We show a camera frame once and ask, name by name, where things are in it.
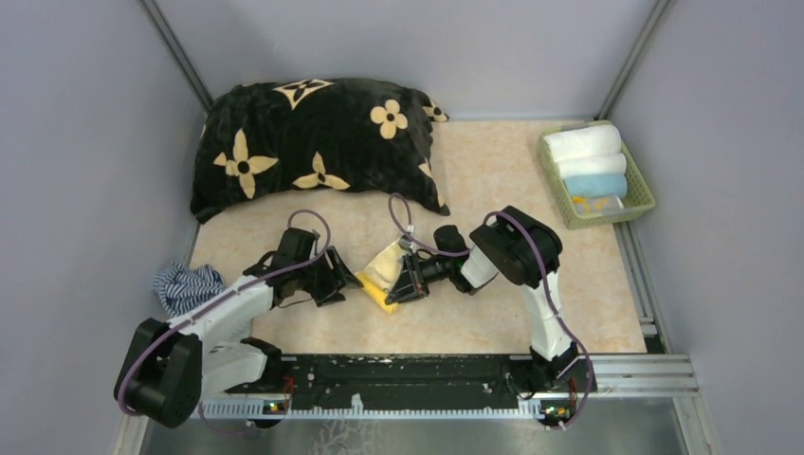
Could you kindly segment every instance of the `white towel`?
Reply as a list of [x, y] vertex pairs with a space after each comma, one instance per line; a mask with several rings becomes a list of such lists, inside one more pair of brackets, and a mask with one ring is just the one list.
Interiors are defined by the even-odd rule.
[[544, 137], [553, 160], [614, 155], [620, 152], [622, 141], [614, 125], [595, 125], [579, 130], [561, 131]]
[[561, 180], [576, 175], [596, 173], [626, 173], [626, 156], [623, 154], [588, 156], [586, 158], [565, 159], [556, 163]]

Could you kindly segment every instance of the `small yellow object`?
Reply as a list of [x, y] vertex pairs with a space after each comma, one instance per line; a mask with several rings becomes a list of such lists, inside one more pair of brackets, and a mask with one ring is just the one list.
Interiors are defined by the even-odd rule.
[[573, 202], [583, 205], [584, 212], [589, 213], [589, 202], [587, 202], [585, 197], [573, 196]]
[[398, 302], [394, 303], [386, 303], [385, 298], [388, 297], [388, 293], [380, 289], [372, 279], [365, 273], [365, 272], [357, 272], [355, 274], [358, 280], [363, 283], [363, 291], [371, 297], [383, 311], [392, 315], [396, 308], [399, 306]]

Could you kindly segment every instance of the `green plastic basket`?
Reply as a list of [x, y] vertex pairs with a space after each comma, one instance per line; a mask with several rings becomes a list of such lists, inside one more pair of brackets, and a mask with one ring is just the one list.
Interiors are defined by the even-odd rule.
[[569, 229], [590, 228], [592, 226], [609, 225], [612, 223], [622, 223], [639, 218], [647, 210], [656, 207], [656, 200], [653, 199], [653, 194], [650, 193], [645, 179], [639, 173], [633, 158], [630, 156], [628, 147], [623, 143], [623, 155], [626, 156], [626, 180], [628, 180], [628, 193], [623, 199], [623, 206], [625, 211], [618, 212], [612, 215], [603, 215], [602, 213], [583, 213], [576, 212], [573, 206], [570, 194], [567, 192], [567, 187], [558, 176], [558, 166], [553, 161], [553, 154], [550, 151], [550, 146], [544, 140], [545, 136], [560, 131], [579, 130], [581, 128], [588, 128], [595, 125], [610, 125], [612, 124], [607, 120], [589, 121], [585, 123], [578, 123], [574, 125], [566, 125], [557, 128], [548, 128], [541, 132], [539, 137], [539, 146], [537, 148], [537, 157], [539, 164], [544, 169], [547, 175], [547, 181], [550, 183], [550, 189], [553, 196], [558, 203], [558, 210], [561, 212], [561, 217], [564, 219], [564, 224]]

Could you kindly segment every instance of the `yellow sponge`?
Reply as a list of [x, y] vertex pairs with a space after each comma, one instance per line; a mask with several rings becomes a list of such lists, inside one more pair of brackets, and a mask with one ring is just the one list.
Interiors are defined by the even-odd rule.
[[380, 308], [383, 309], [389, 315], [392, 315], [396, 308], [399, 306], [398, 302], [394, 303], [386, 303], [385, 298], [388, 297], [388, 293], [383, 291], [379, 288], [374, 282], [372, 282], [371, 277], [366, 274], [365, 272], [357, 272], [355, 274], [358, 280], [363, 283], [363, 290], [366, 291], [366, 294], [369, 295], [376, 303], [379, 305]]

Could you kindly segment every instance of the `rolled towel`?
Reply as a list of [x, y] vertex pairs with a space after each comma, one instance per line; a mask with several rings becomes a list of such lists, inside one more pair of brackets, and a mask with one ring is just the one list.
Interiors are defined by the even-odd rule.
[[576, 175], [596, 173], [626, 173], [626, 156], [623, 154], [587, 156], [556, 163], [558, 175], [564, 179]]
[[565, 178], [564, 185], [570, 196], [603, 197], [614, 195], [623, 199], [628, 193], [628, 180], [621, 173], [577, 175]]
[[553, 161], [614, 155], [620, 152], [622, 140], [614, 125], [595, 125], [579, 130], [561, 131], [544, 137]]

